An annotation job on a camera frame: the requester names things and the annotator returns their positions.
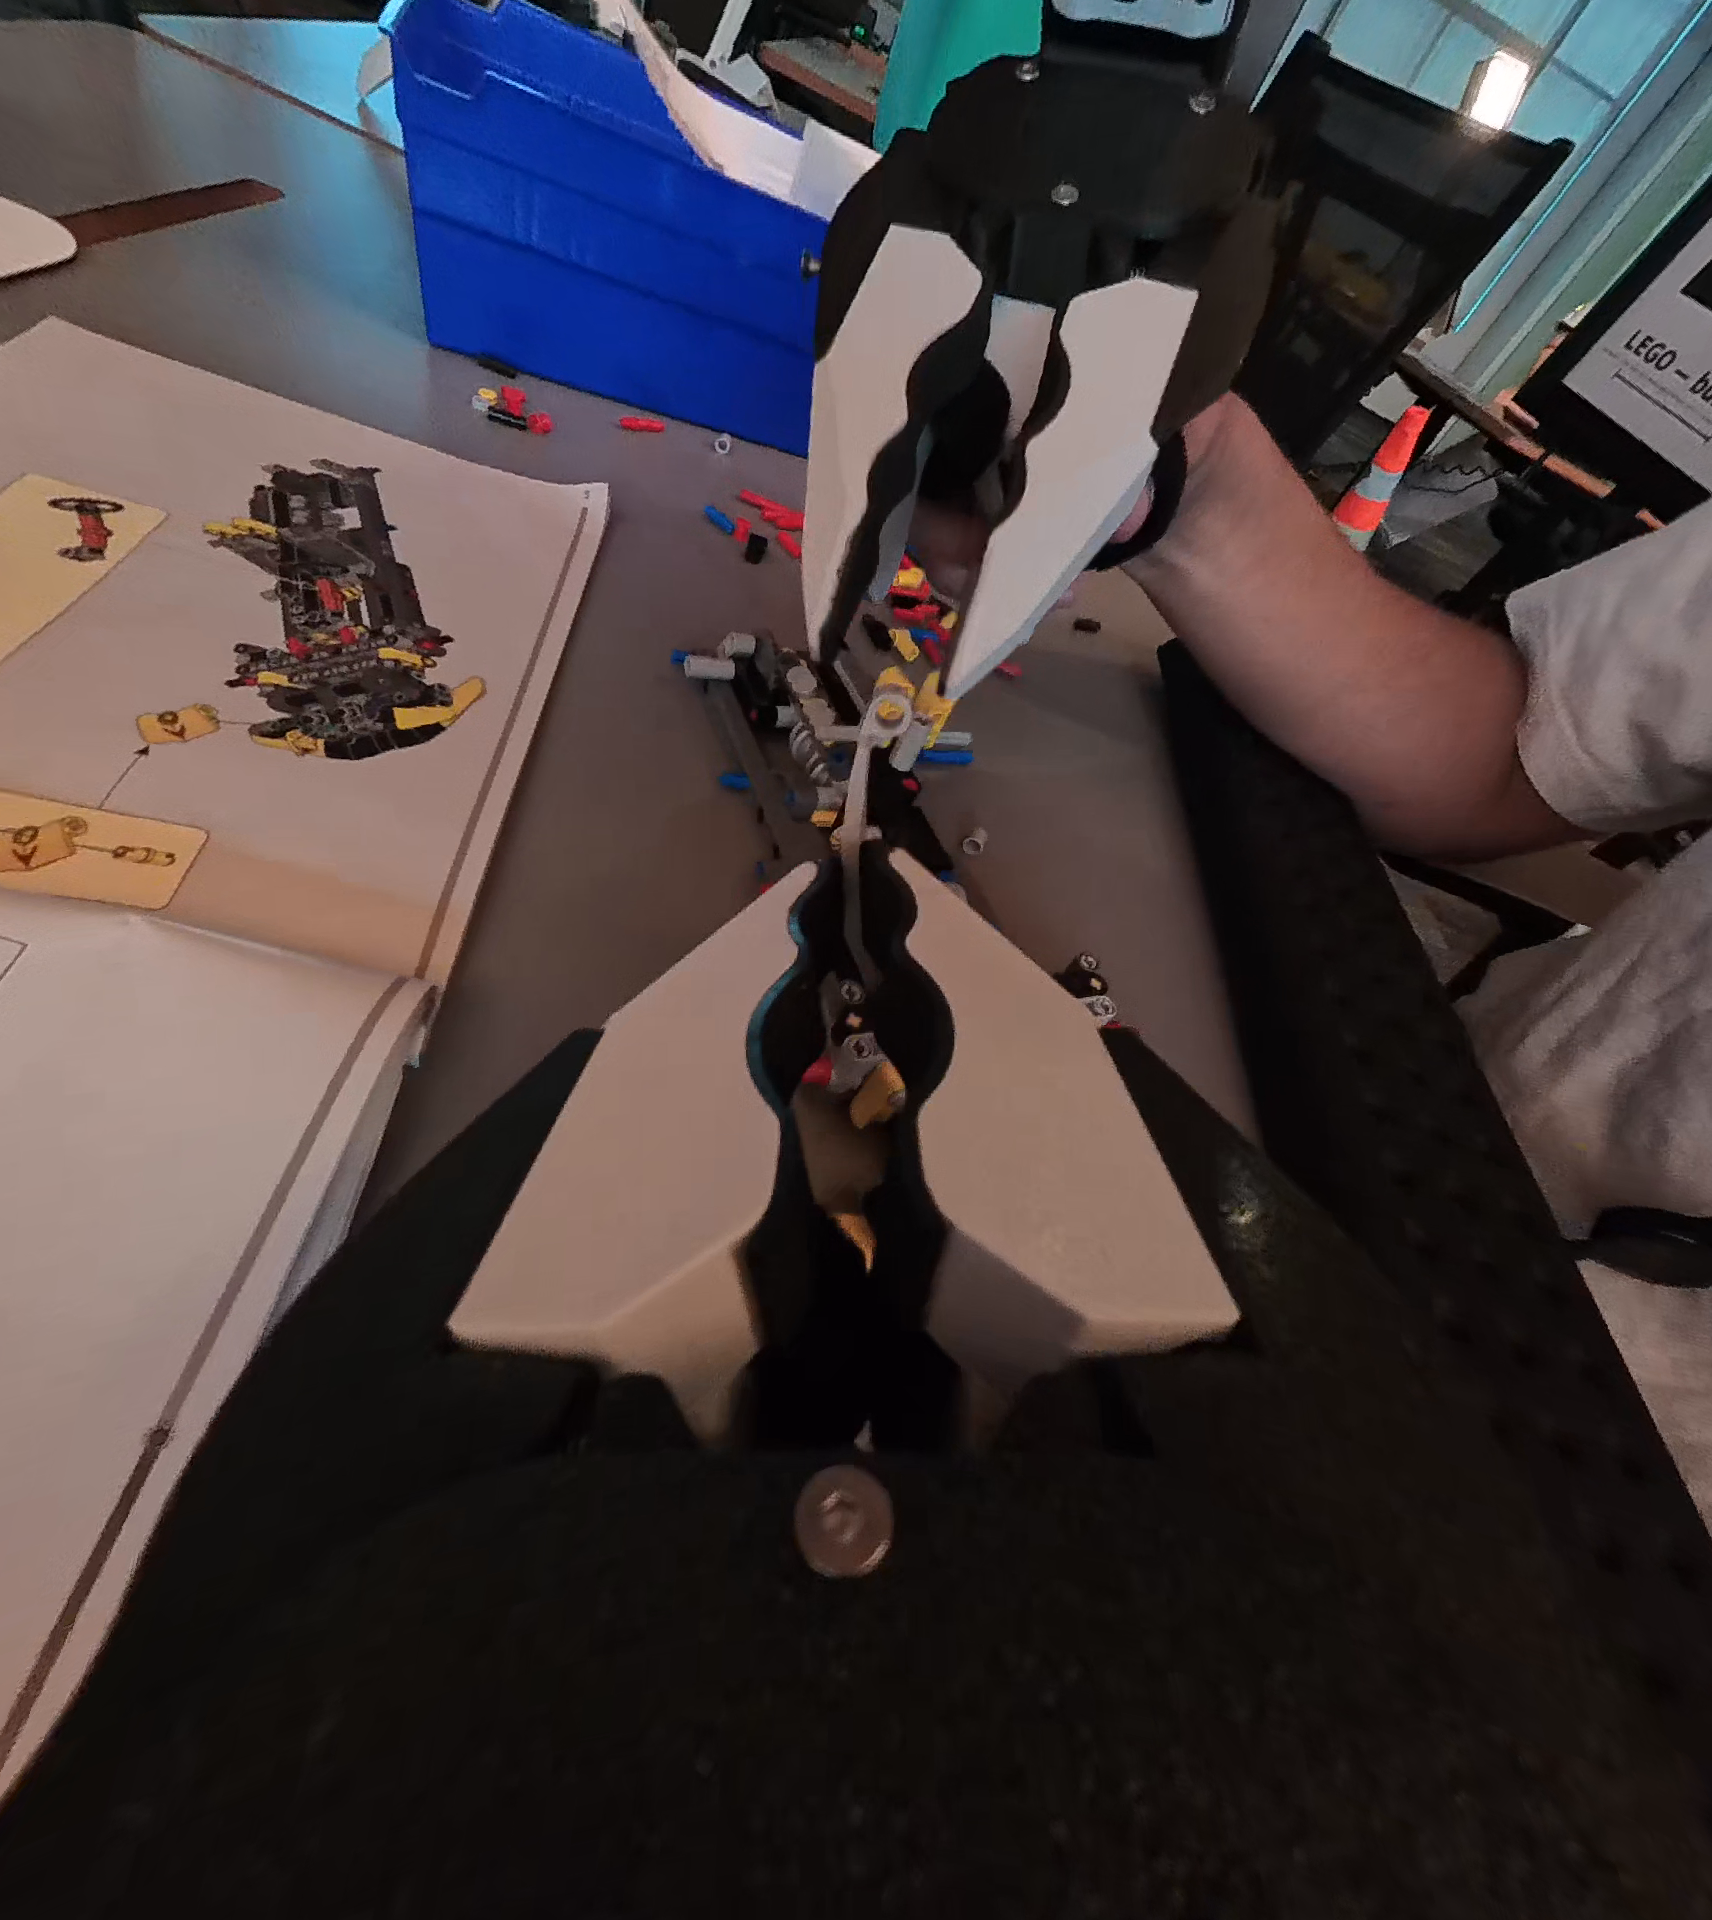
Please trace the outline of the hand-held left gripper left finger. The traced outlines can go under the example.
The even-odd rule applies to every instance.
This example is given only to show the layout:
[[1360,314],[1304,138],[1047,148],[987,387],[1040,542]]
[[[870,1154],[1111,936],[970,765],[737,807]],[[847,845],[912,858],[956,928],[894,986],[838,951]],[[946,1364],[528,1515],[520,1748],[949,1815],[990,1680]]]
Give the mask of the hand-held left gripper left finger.
[[458,1347],[657,1380],[707,1447],[755,1431],[757,1357],[866,1265],[752,1063],[819,877],[779,877],[605,1022],[450,1310]]

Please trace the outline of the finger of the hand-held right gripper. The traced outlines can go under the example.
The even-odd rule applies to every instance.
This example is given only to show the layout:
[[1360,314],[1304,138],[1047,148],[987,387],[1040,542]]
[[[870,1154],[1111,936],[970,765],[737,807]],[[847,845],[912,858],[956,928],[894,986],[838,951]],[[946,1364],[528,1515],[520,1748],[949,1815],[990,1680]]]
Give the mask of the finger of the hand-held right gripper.
[[1144,491],[1155,419],[1198,308],[1193,285],[1134,276],[1076,296],[1054,345],[1067,383],[1020,444],[1020,485],[987,539],[942,674],[962,700],[1027,644]]
[[888,590],[929,470],[949,497],[998,455],[983,268],[946,232],[893,223],[851,290],[813,389],[802,597],[817,663],[838,657],[862,606]]

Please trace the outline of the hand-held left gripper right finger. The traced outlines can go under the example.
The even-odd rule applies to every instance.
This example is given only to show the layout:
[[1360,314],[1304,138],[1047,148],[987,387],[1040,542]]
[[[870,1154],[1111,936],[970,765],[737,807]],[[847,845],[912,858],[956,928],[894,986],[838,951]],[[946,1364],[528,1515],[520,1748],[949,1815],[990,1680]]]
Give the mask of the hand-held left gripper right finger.
[[870,954],[930,1022],[901,1173],[915,1381],[887,1444],[985,1447],[1039,1380],[1236,1332],[1085,998],[902,852],[870,852]]

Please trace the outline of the lego car chassis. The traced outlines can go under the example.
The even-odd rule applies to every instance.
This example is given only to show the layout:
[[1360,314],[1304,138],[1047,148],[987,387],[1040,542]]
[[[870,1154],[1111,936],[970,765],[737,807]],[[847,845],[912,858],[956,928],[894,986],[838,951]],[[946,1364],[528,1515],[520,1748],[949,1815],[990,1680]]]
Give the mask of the lego car chassis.
[[[682,670],[713,682],[708,705],[775,832],[781,876],[821,866],[795,910],[800,957],[757,1019],[757,1079],[790,1115],[821,1205],[855,1215],[876,1285],[902,1297],[898,1314],[910,1316],[904,1115],[933,1044],[930,1019],[909,1012],[904,987],[890,984],[873,954],[873,849],[912,855],[965,900],[910,791],[917,765],[897,764],[923,754],[923,719],[904,713],[897,731],[873,741],[838,676],[776,647],[771,636],[726,636],[717,653],[689,653]],[[1076,957],[1053,978],[1083,998],[1104,1030],[1114,1023],[1093,957]]]

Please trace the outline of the person's right forearm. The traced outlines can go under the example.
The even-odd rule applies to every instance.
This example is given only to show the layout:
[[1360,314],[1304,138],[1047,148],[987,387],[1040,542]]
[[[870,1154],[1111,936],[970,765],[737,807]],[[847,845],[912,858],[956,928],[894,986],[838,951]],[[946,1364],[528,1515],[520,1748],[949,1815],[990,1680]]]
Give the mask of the person's right forearm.
[[1143,587],[1171,634],[1379,849],[1475,866],[1577,843],[1523,764],[1516,647],[1385,580],[1254,419],[1265,497],[1246,554],[1202,587]]

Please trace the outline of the pile of small lego pins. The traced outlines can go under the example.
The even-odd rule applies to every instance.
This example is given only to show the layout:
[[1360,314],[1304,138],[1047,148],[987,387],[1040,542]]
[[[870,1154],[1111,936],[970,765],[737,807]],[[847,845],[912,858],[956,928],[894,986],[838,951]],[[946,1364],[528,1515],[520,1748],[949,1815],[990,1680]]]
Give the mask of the pile of small lego pins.
[[[541,404],[542,395],[532,393],[530,385],[510,370],[508,373],[496,366],[486,366],[483,372],[489,372],[493,377],[484,383],[478,383],[470,395],[470,408],[478,415],[500,424],[505,427],[516,430],[520,434],[530,434],[534,438],[553,438],[557,434],[555,414]],[[631,438],[663,438],[670,432],[670,422],[648,412],[634,412],[618,408],[613,414],[613,427]],[[710,452],[719,461],[730,461],[734,458],[737,442],[730,434],[710,434]],[[796,564],[802,560],[802,533],[805,533],[805,513],[800,508],[792,508],[787,499],[775,497],[757,490],[737,490],[734,493],[740,508],[734,510],[721,501],[708,501],[702,505],[702,516],[710,521],[721,533],[734,542],[743,552],[745,560],[751,560],[751,549],[757,548],[758,554],[765,548],[779,548],[788,554]],[[940,597],[940,592],[930,582],[929,571],[923,569],[923,590],[929,595],[929,601],[935,606]],[[1104,634],[1104,622],[1097,615],[1076,613],[1075,610],[1068,632],[1078,639],[1098,637]],[[955,639],[960,632],[960,610],[942,613],[930,632],[940,639],[942,660],[955,657]],[[1011,656],[995,668],[995,674],[1001,677],[1023,677],[1027,671],[1024,666],[1017,663],[1017,657]]]

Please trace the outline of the person's right hand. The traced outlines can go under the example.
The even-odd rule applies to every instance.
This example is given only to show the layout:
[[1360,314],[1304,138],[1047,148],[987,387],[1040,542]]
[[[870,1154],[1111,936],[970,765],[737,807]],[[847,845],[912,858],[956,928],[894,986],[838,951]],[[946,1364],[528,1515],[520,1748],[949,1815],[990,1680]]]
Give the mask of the person's right hand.
[[1216,582],[1250,548],[1250,516],[1265,505],[1263,425],[1227,393],[1171,440],[1116,524],[1120,569],[1151,595]]

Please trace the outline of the teal carry case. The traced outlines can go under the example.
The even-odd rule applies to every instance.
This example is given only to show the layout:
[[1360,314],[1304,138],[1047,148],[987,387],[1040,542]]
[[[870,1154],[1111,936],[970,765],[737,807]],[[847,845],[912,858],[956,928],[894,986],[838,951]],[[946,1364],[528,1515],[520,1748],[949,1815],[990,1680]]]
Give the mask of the teal carry case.
[[949,84],[985,62],[1034,56],[1042,2],[901,2],[878,88],[870,146],[885,154],[898,132],[929,126]]

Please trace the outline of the white paper sheets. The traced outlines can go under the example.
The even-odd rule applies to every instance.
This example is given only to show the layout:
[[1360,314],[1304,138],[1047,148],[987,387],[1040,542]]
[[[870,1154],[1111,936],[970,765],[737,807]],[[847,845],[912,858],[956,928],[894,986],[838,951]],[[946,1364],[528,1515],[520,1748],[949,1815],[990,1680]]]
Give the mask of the white paper sheets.
[[641,59],[672,126],[715,174],[829,219],[878,161],[878,154],[817,120],[802,134],[730,104],[689,78],[657,38],[639,3],[597,2],[601,28]]

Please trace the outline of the orange traffic cone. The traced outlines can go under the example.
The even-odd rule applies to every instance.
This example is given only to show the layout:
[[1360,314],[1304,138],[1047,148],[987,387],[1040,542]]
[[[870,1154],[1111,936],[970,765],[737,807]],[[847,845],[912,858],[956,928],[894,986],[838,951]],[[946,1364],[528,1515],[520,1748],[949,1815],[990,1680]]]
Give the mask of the orange traffic cone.
[[1433,412],[1430,404],[1409,406],[1334,503],[1333,524],[1358,554],[1379,536]]

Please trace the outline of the blue plastic bin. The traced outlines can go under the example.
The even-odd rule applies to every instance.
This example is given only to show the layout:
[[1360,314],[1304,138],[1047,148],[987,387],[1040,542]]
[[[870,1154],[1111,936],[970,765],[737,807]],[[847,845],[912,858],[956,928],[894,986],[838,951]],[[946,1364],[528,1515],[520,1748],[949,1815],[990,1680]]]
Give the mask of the blue plastic bin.
[[597,3],[383,29],[430,341],[806,454],[833,215],[707,166]]

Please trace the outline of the black mesh chair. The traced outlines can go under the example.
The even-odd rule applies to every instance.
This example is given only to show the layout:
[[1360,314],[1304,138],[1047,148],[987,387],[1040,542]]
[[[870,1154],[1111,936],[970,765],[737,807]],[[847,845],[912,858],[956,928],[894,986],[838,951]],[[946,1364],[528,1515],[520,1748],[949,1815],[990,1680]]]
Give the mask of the black mesh chair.
[[1277,138],[1273,287],[1235,389],[1306,464],[1564,167],[1302,34],[1257,105]]

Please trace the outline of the black dotted mat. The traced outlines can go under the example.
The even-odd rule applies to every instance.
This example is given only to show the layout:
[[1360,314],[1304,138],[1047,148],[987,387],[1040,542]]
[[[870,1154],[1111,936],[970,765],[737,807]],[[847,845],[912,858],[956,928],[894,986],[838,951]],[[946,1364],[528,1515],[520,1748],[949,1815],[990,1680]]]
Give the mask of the black dotted mat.
[[1440,1339],[1712,1841],[1709,1524],[1354,807],[1157,670],[1263,1139]]

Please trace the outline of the open instruction booklet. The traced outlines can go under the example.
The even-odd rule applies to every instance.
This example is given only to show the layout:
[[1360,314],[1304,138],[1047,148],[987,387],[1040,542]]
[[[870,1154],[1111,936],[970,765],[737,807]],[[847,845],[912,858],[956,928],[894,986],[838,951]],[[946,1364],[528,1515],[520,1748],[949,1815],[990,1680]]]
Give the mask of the open instruction booklet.
[[609,511],[0,345],[0,1804],[349,1229]]

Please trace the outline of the black and white marker sign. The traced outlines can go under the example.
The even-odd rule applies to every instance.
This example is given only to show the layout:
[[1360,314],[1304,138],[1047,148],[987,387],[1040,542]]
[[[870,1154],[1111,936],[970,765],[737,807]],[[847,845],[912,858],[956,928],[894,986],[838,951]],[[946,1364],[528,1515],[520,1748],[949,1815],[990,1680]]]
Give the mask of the black and white marker sign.
[[1672,520],[1712,497],[1712,175],[1516,392],[1531,435]]

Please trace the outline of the black badge clip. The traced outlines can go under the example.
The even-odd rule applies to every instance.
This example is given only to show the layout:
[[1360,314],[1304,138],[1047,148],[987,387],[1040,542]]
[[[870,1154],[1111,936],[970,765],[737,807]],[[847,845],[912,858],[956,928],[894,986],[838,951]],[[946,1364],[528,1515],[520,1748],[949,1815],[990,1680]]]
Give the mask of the black badge clip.
[[1645,1283],[1712,1288],[1712,1213],[1611,1208],[1573,1245],[1580,1258]]

